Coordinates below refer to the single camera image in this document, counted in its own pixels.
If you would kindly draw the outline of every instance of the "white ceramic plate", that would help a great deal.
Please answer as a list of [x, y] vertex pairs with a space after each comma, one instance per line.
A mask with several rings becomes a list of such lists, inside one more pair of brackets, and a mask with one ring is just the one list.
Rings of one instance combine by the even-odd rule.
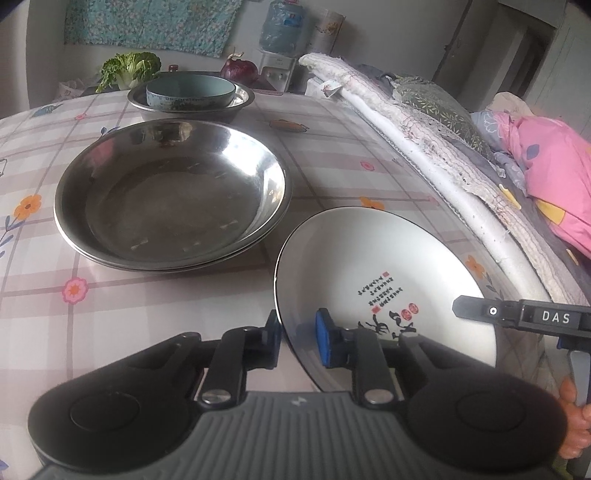
[[395, 340], [415, 329], [489, 365], [492, 325], [452, 312], [460, 295], [482, 298], [462, 262], [439, 240], [402, 217], [341, 207], [302, 223], [275, 268], [275, 306], [296, 356], [324, 391], [349, 390], [350, 372], [320, 362], [314, 316], [328, 308], [339, 326], [359, 325]]

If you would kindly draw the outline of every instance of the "red onion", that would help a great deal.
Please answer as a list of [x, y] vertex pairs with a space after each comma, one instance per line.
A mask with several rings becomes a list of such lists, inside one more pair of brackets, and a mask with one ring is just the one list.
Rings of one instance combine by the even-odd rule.
[[251, 61], [237, 60], [243, 55], [244, 52], [230, 55], [220, 73], [226, 80], [250, 87], [258, 80], [258, 68]]

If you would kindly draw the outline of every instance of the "stainless steel bowl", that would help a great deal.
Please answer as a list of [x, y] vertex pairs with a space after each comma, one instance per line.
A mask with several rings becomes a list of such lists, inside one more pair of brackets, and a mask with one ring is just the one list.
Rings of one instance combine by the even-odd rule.
[[181, 271], [262, 239], [291, 199], [288, 168], [220, 124], [154, 120], [114, 131], [78, 155], [56, 191], [66, 241], [103, 265]]
[[210, 122], [223, 122], [229, 124], [244, 107], [249, 106], [255, 99], [255, 93], [243, 85], [236, 83], [236, 94], [234, 100], [224, 108], [213, 110], [196, 111], [161, 111], [152, 108], [146, 100], [146, 85], [141, 84], [132, 88], [127, 99], [142, 115], [145, 121], [163, 119], [163, 118], [190, 118], [192, 120], [205, 120]]

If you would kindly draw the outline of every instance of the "bottle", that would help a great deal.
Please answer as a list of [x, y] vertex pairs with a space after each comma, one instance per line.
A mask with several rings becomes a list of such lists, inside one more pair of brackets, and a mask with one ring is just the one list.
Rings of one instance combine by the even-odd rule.
[[294, 56], [305, 14], [298, 0], [273, 0], [262, 27], [261, 48], [287, 57]]

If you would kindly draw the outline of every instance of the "metal screw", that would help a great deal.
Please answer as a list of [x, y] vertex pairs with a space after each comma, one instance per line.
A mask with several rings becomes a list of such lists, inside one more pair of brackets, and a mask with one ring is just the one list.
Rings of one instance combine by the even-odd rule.
[[232, 396], [226, 390], [208, 390], [201, 395], [201, 398], [208, 405], [217, 405], [227, 402]]
[[375, 388], [365, 392], [365, 400], [372, 405], [384, 405], [390, 403], [393, 399], [394, 394], [390, 390], [384, 390], [383, 388]]

